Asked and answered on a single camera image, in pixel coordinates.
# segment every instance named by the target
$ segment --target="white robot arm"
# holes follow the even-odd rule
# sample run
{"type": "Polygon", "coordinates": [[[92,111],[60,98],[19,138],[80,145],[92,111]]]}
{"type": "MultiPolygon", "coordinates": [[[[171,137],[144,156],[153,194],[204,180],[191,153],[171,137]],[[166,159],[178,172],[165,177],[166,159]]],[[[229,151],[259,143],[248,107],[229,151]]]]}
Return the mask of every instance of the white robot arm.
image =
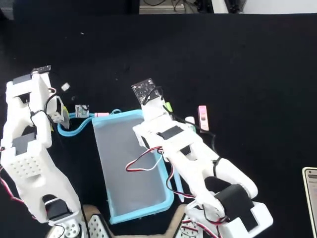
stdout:
{"type": "Polygon", "coordinates": [[[161,146],[165,160],[187,182],[195,197],[186,208],[192,221],[204,224],[216,234],[217,227],[208,220],[227,217],[219,226],[223,238],[252,238],[272,224],[266,206],[251,200],[258,194],[254,182],[227,159],[220,158],[188,125],[174,121],[164,106],[160,88],[151,79],[132,85],[132,89],[144,115],[144,122],[133,128],[139,144],[148,149],[161,146]],[[207,177],[233,185],[214,194],[205,186],[207,177]]]}
{"type": "Polygon", "coordinates": [[[49,70],[49,66],[34,69],[7,83],[1,165],[40,223],[63,226],[60,237],[74,238],[81,231],[83,238],[87,234],[79,198],[47,151],[52,145],[50,120],[69,126],[63,103],[51,88],[49,70]]]}

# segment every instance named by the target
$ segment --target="blue tray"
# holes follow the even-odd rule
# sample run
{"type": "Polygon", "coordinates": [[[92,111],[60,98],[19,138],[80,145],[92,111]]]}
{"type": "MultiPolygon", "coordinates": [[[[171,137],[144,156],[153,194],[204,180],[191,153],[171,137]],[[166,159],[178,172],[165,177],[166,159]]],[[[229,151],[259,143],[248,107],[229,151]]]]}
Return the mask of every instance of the blue tray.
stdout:
{"type": "MultiPolygon", "coordinates": [[[[166,211],[174,194],[165,181],[163,160],[152,171],[127,172],[125,165],[145,151],[132,127],[143,121],[142,110],[92,120],[108,196],[110,223],[116,224],[166,211]]],[[[151,168],[158,153],[142,157],[132,168],[151,168]]]]}

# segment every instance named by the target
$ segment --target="cable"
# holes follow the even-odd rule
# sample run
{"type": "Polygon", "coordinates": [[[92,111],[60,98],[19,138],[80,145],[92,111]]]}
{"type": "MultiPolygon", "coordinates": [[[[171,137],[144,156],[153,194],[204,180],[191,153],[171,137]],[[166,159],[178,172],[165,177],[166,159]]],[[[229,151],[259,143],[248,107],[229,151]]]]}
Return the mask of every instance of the cable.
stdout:
{"type": "Polygon", "coordinates": [[[64,235],[64,233],[65,233],[65,227],[63,227],[63,226],[61,226],[61,225],[54,225],[54,226],[56,226],[56,227],[62,227],[62,228],[64,229],[63,233],[58,237],[58,238],[61,238],[61,237],[64,235]]]}
{"type": "Polygon", "coordinates": [[[206,227],[204,224],[202,224],[200,222],[196,222],[196,225],[199,226],[200,228],[202,228],[212,238],[217,238],[217,236],[208,227],[206,227]]]}
{"type": "Polygon", "coordinates": [[[150,4],[150,3],[148,3],[146,0],[143,0],[143,2],[144,2],[146,5],[149,5],[149,6],[158,6],[158,5],[161,5],[162,3],[166,2],[166,0],[162,0],[161,2],[156,3],[156,4],[150,4]]]}
{"type": "Polygon", "coordinates": [[[203,211],[204,211],[204,217],[205,217],[205,219],[209,222],[209,223],[211,223],[211,224],[213,224],[213,225],[215,225],[215,226],[219,226],[219,225],[221,225],[222,223],[224,223],[225,221],[226,221],[226,219],[227,219],[227,217],[223,217],[223,218],[220,218],[218,221],[212,221],[212,220],[210,220],[210,219],[208,219],[207,218],[207,216],[206,216],[206,210],[205,210],[205,206],[204,205],[202,205],[202,207],[203,207],[203,211]]]}
{"type": "MultiPolygon", "coordinates": [[[[1,171],[3,170],[4,168],[2,166],[0,166],[0,174],[1,174],[1,171]]],[[[0,176],[0,182],[1,184],[4,186],[4,189],[5,191],[7,192],[7,194],[9,195],[10,199],[12,201],[16,201],[16,202],[19,202],[21,204],[24,204],[24,202],[20,199],[20,198],[17,198],[13,195],[9,185],[6,183],[6,181],[0,176]]]]}
{"type": "Polygon", "coordinates": [[[208,227],[206,227],[204,224],[202,224],[200,222],[193,222],[190,219],[182,221],[182,224],[188,224],[188,223],[195,223],[197,226],[202,228],[209,236],[211,236],[212,238],[217,238],[217,236],[208,227]]]}
{"type": "Polygon", "coordinates": [[[144,101],[143,101],[143,105],[145,105],[146,103],[148,103],[148,99],[149,99],[150,95],[151,95],[154,91],[156,91],[156,90],[158,90],[158,89],[159,89],[160,92],[161,92],[161,94],[160,94],[160,99],[163,100],[163,89],[162,89],[162,87],[157,86],[157,87],[155,87],[155,88],[152,88],[152,89],[149,91],[149,93],[145,96],[144,101]]]}
{"type": "Polygon", "coordinates": [[[170,174],[169,174],[169,176],[167,177],[167,180],[166,180],[166,187],[169,189],[169,190],[171,190],[173,193],[175,193],[175,194],[178,194],[178,195],[183,195],[184,197],[186,197],[186,198],[191,198],[191,199],[195,199],[195,196],[194,195],[191,195],[191,194],[185,194],[185,193],[183,193],[183,192],[179,192],[179,191],[175,191],[175,190],[173,190],[172,188],[170,188],[169,186],[168,186],[168,182],[172,179],[172,177],[174,176],[174,166],[173,166],[173,164],[172,163],[170,163],[170,166],[171,166],[171,170],[170,170],[170,174]]]}
{"type": "Polygon", "coordinates": [[[197,232],[197,233],[199,232],[198,229],[192,228],[192,227],[188,227],[188,226],[181,226],[180,231],[181,231],[181,233],[182,233],[183,235],[185,235],[186,237],[194,237],[194,238],[197,236],[197,234],[194,234],[194,232],[197,232]],[[185,229],[191,230],[191,231],[192,231],[192,235],[190,236],[188,233],[186,233],[186,232],[185,232],[185,229]]]}
{"type": "Polygon", "coordinates": [[[49,98],[46,100],[45,104],[44,104],[44,112],[47,113],[48,111],[48,104],[50,102],[50,100],[52,100],[53,97],[56,96],[56,89],[54,88],[49,88],[50,90],[54,90],[53,94],[49,96],[49,98]]]}
{"type": "Polygon", "coordinates": [[[150,169],[144,169],[144,168],[137,168],[137,169],[128,169],[127,171],[129,172],[136,172],[136,171],[151,171],[153,169],[155,169],[155,167],[159,164],[159,162],[162,160],[163,155],[160,156],[160,158],[158,159],[158,161],[152,166],[152,168],[150,169]]]}
{"type": "Polygon", "coordinates": [[[193,125],[197,130],[201,130],[203,131],[204,133],[208,134],[208,135],[211,135],[211,136],[215,136],[215,134],[213,134],[212,132],[208,131],[208,130],[204,130],[204,129],[201,129],[200,126],[196,125],[195,123],[192,123],[190,121],[186,121],[184,119],[182,119],[181,117],[177,116],[175,113],[173,112],[170,112],[167,107],[165,105],[163,105],[163,108],[165,109],[165,111],[168,112],[168,114],[172,115],[173,117],[175,117],[178,121],[182,122],[182,123],[188,123],[190,125],[193,125]]]}
{"type": "Polygon", "coordinates": [[[217,233],[218,233],[218,238],[221,238],[221,234],[220,234],[219,226],[216,226],[216,229],[217,229],[217,233]]]}
{"type": "Polygon", "coordinates": [[[127,171],[127,172],[136,172],[136,171],[146,171],[146,169],[142,169],[142,168],[140,168],[140,169],[129,169],[129,167],[131,166],[131,165],[133,165],[135,162],[137,162],[142,156],[144,156],[144,155],[146,155],[147,153],[149,153],[149,152],[151,152],[151,151],[153,151],[153,150],[159,150],[159,149],[161,149],[162,147],[161,146],[156,146],[156,147],[153,147],[153,148],[150,148],[150,149],[148,149],[148,150],[146,150],[145,152],[143,152],[137,159],[135,159],[135,160],[133,160],[133,161],[131,161],[131,162],[129,162],[126,166],[125,166],[125,170],[127,171]]]}
{"type": "Polygon", "coordinates": [[[171,0],[172,6],[173,6],[173,8],[174,8],[174,12],[177,12],[177,11],[176,11],[176,7],[177,7],[177,5],[180,3],[181,0],[178,0],[175,5],[173,4],[173,1],[174,1],[174,0],[171,0]]]}
{"type": "Polygon", "coordinates": [[[192,123],[192,122],[190,122],[190,121],[186,121],[186,120],[184,120],[183,118],[177,116],[175,113],[170,112],[170,111],[167,109],[167,107],[166,107],[165,105],[163,105],[163,108],[165,109],[165,111],[168,112],[168,114],[172,115],[172,116],[173,116],[175,119],[177,119],[179,122],[188,123],[188,124],[190,124],[190,125],[193,125],[197,130],[203,131],[204,133],[206,133],[206,134],[212,136],[212,139],[211,139],[211,149],[212,149],[216,154],[218,154],[217,151],[216,151],[216,149],[215,149],[215,147],[214,147],[215,138],[216,138],[216,135],[215,135],[215,134],[213,134],[212,132],[210,132],[210,131],[208,131],[208,130],[203,130],[203,129],[201,129],[200,126],[198,126],[198,125],[196,125],[196,124],[194,124],[194,123],[192,123]]]}
{"type": "MultiPolygon", "coordinates": [[[[115,113],[120,113],[121,110],[120,109],[114,109],[110,114],[113,115],[115,113]]],[[[67,131],[67,130],[64,130],[62,127],[61,127],[61,124],[58,123],[57,124],[57,131],[59,132],[59,134],[61,134],[62,136],[65,136],[65,137],[72,137],[72,136],[76,136],[78,135],[84,128],[85,126],[95,117],[95,114],[94,113],[89,113],[89,117],[86,118],[81,124],[80,126],[75,129],[75,130],[71,130],[71,131],[67,131]]],[[[76,118],[76,114],[75,113],[70,113],[69,114],[69,119],[73,119],[73,118],[76,118]]]]}
{"type": "Polygon", "coordinates": [[[84,217],[84,222],[85,222],[85,226],[86,226],[86,229],[87,229],[88,238],[91,238],[90,237],[89,227],[88,227],[88,222],[87,222],[87,217],[86,217],[83,205],[81,203],[80,203],[80,209],[81,209],[81,212],[82,212],[83,217],[84,217]]]}

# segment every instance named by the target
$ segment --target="black circuit board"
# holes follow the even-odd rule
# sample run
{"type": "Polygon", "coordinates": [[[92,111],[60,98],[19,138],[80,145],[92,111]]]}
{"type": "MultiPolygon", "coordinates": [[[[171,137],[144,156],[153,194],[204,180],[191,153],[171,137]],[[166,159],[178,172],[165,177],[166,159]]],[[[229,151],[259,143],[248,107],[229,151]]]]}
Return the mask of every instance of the black circuit board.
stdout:
{"type": "MultiPolygon", "coordinates": [[[[133,84],[132,90],[135,93],[135,96],[137,96],[139,102],[143,104],[145,97],[150,93],[151,90],[153,90],[156,86],[151,78],[148,78],[142,82],[133,84]]],[[[151,93],[148,100],[152,100],[154,98],[159,97],[160,94],[157,90],[151,93]]]]}

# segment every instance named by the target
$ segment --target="black tabletop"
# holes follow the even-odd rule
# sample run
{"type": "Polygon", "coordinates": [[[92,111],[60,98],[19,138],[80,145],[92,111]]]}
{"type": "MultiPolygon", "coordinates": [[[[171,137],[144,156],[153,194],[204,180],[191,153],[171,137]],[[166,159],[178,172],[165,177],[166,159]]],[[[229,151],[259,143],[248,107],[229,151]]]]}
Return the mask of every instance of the black tabletop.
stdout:
{"type": "MultiPolygon", "coordinates": [[[[0,25],[0,123],[5,82],[51,64],[54,87],[73,110],[139,108],[130,85],[151,77],[181,117],[207,105],[218,153],[258,186],[272,227],[259,237],[312,237],[301,169],[317,167],[317,15],[108,16],[0,25]]],[[[206,143],[210,138],[204,137],[206,143]]],[[[76,137],[53,134],[49,149],[85,204],[109,219],[92,126],[76,137]]],[[[110,226],[117,235],[164,233],[170,210],[110,226]]],[[[2,237],[44,237],[47,225],[0,188],[2,237]]]]}

